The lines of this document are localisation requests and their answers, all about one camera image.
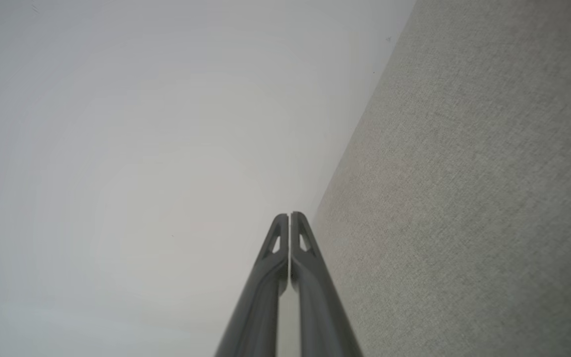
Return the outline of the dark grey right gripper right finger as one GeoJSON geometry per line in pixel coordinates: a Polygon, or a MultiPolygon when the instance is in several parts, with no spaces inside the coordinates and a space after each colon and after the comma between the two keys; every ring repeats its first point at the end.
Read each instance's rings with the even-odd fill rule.
{"type": "Polygon", "coordinates": [[[300,355],[361,357],[320,247],[304,213],[290,216],[290,280],[299,294],[300,355]]]}

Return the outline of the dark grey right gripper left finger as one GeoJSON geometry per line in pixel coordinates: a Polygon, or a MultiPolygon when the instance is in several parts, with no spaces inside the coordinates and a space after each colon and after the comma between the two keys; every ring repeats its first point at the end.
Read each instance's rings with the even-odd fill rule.
{"type": "Polygon", "coordinates": [[[274,357],[279,298],[288,284],[288,215],[272,221],[215,352],[216,357],[274,357]]]}

